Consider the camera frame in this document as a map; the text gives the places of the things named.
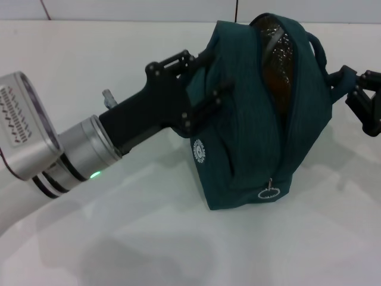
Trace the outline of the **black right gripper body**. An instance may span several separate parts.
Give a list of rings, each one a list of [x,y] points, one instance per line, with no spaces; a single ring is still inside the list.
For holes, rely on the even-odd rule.
[[[363,123],[363,131],[371,137],[380,134],[380,92],[376,92],[366,102],[366,119]]]

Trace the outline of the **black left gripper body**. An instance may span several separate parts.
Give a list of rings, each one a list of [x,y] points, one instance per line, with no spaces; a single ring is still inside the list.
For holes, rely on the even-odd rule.
[[[182,114],[192,104],[186,90],[188,74],[173,76],[146,75],[146,84],[137,94],[117,104],[99,116],[102,127],[113,146],[123,155],[165,128],[182,133]]]

